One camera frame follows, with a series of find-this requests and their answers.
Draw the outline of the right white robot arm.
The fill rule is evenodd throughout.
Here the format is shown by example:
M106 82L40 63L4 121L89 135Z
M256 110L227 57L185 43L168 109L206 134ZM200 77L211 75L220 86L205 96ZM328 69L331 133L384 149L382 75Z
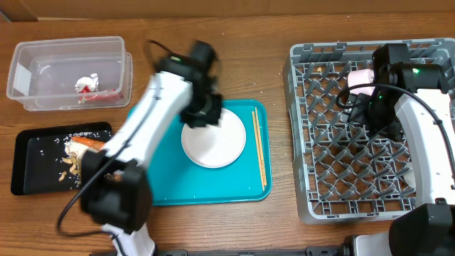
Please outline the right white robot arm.
M454 254L454 128L452 86L442 66L411 61L405 43L372 54L372 69L353 71L336 96L345 122L357 122L395 141L406 139L415 178L416 206L387 232L359 235L352 255Z

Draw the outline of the white bowl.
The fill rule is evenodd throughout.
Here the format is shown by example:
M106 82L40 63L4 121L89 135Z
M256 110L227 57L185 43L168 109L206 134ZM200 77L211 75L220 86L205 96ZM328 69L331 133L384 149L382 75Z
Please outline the white bowl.
M363 93L365 95L371 96L374 87L362 87L358 89L353 89L355 85L362 85L362 84L371 84L374 81L374 71L371 69L362 69L362 70L355 70L351 71L348 74L348 87L350 88L350 94L358 95Z

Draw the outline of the wooden chopstick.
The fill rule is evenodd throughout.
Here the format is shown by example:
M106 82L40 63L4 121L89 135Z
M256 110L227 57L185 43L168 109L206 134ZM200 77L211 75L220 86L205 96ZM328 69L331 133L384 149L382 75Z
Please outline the wooden chopstick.
M262 143L261 143L261 138L260 138L259 123L258 123L259 120L257 118L256 111L252 111L252 121L253 121L253 127L254 127L254 131L255 131L255 141L256 141L256 147L257 147L257 158L258 158L258 163L259 163L259 174L260 174L260 179L261 179L261 185L262 185L262 190L265 191L267 182L266 182L265 174L264 174Z
M256 121L258 153L259 153L259 157L260 157L262 187L263 187L263 191L264 191L265 188L267 187L267 177L266 177L266 172L265 172L265 162L264 162L264 152L263 152L263 145L262 145L261 126L260 126L260 123L259 123L259 113L258 113L258 109L257 108L255 108L255 121Z

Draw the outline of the orange carrot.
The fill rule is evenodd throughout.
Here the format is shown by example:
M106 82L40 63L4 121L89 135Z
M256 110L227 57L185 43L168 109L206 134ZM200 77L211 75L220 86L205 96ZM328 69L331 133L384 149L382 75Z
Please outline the orange carrot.
M97 150L97 151L102 150L104 145L105 145L104 142L97 141L97 140L94 140L94 139L89 139L89 138L86 138L86 137L73 137L72 140L74 142L83 144L83 145L88 146L89 148L92 148L92 149Z

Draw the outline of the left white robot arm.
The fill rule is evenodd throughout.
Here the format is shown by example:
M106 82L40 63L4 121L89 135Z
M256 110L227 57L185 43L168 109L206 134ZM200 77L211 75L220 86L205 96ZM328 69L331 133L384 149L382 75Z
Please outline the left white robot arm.
M223 97L210 74L218 60L214 48L196 41L188 55L169 51L159 62L143 97L120 130L98 152L81 160L81 188L58 216L56 231L79 202L100 228L86 235L107 234L118 255L157 255L146 221L152 192L147 179L151 158L176 116L191 128L219 122Z

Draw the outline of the white plate with peanuts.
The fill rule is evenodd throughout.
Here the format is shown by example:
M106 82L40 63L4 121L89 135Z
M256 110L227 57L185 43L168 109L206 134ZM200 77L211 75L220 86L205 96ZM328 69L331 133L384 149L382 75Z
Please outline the white plate with peanuts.
M181 132L181 143L188 158L195 164L218 169L233 163L243 152L247 134L241 119L222 108L217 125L190 128Z

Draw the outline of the red foil wrapper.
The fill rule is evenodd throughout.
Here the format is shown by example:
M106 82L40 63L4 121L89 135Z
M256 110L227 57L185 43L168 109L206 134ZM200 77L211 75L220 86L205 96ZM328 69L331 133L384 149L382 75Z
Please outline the red foil wrapper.
M97 73L93 73L89 77L80 78L75 84L75 91L78 94L83 94L83 96L79 97L79 104L86 102L113 101L117 97L114 94L106 95L107 90L102 91L102 94L99 95L99 78ZM93 93L93 95L84 96L84 94L87 93Z

